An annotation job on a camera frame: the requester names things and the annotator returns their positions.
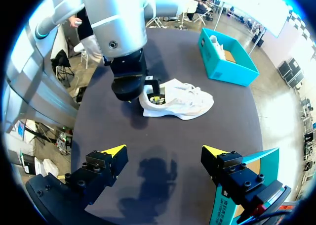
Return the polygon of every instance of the white shoe in box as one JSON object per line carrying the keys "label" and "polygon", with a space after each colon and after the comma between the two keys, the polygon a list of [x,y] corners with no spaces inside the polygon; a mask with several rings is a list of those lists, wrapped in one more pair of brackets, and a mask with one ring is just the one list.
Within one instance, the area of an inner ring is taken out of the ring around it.
{"label": "white shoe in box", "polygon": [[145,85],[139,96],[145,117],[175,115],[182,120],[191,120],[205,114],[214,104],[212,95],[177,79],[160,85],[160,94],[164,95],[165,101],[163,104],[151,103],[147,96],[151,93],[153,87]]}

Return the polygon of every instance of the screw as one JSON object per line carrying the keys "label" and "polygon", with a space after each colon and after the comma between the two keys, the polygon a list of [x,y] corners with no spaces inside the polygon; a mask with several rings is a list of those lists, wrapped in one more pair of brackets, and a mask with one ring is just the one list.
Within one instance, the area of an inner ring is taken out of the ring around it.
{"label": "screw", "polygon": [[240,167],[241,167],[242,169],[245,169],[245,168],[247,167],[247,164],[246,164],[246,163],[241,163]]}
{"label": "screw", "polygon": [[258,182],[262,182],[262,181],[264,180],[264,178],[265,178],[264,174],[259,174],[259,175],[257,176],[257,181],[258,181]]}
{"label": "screw", "polygon": [[77,182],[77,184],[78,184],[79,186],[81,186],[81,187],[85,187],[85,182],[84,182],[84,180],[79,180],[79,181]]}
{"label": "screw", "polygon": [[43,191],[38,190],[38,191],[37,191],[37,194],[38,194],[39,197],[41,197],[41,196],[43,196]]}
{"label": "screw", "polygon": [[95,172],[100,172],[101,168],[98,167],[98,166],[95,166],[95,167],[93,168],[93,170],[94,170]]}
{"label": "screw", "polygon": [[251,182],[246,180],[245,183],[243,184],[243,186],[248,189],[251,186]]}
{"label": "screw", "polygon": [[235,167],[229,167],[229,171],[230,172],[234,172],[235,171]]}
{"label": "screw", "polygon": [[116,48],[116,47],[118,47],[118,43],[117,43],[116,41],[111,41],[111,42],[109,43],[109,48],[110,48],[110,49],[114,49],[114,48]]}

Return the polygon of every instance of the person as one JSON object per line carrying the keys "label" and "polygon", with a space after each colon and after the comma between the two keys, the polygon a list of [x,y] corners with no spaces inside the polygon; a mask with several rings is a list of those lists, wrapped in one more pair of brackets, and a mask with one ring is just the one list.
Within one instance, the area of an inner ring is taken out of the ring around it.
{"label": "person", "polygon": [[234,6],[231,7],[231,9],[229,9],[229,12],[227,13],[228,16],[233,15],[234,14]]}
{"label": "person", "polygon": [[[200,0],[197,4],[197,10],[195,13],[197,14],[204,14],[208,11],[209,7],[205,4],[207,0]],[[194,13],[187,13],[188,20],[187,21],[192,21],[194,16]]]}
{"label": "person", "polygon": [[102,53],[97,39],[93,33],[85,8],[79,11],[77,16],[71,16],[68,20],[71,27],[77,28],[79,40],[82,43],[89,58],[91,58],[97,64],[103,63]]}

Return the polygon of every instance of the white bag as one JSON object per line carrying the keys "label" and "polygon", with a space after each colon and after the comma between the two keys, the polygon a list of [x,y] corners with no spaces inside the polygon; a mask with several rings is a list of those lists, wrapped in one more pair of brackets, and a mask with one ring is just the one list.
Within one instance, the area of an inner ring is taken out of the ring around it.
{"label": "white bag", "polygon": [[43,161],[35,157],[34,163],[35,163],[35,174],[36,175],[42,174],[43,177],[47,176],[47,172],[45,171]]}
{"label": "white bag", "polygon": [[51,160],[47,158],[44,159],[43,165],[47,174],[52,173],[57,178],[59,171],[56,165]]}

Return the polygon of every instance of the cable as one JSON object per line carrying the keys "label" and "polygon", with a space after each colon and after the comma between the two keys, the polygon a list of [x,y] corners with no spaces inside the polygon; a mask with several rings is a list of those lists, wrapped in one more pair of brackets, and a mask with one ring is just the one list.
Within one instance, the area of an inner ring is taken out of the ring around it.
{"label": "cable", "polygon": [[277,212],[274,212],[274,213],[271,213],[271,214],[264,214],[264,215],[261,215],[257,218],[255,218],[254,220],[251,220],[251,221],[248,221],[242,225],[252,225],[252,224],[256,224],[257,222],[259,221],[262,221],[264,219],[268,219],[268,218],[271,218],[271,217],[275,217],[275,216],[280,216],[280,215],[287,215],[287,214],[290,214],[292,212],[292,210],[289,210],[289,211],[277,211]]}

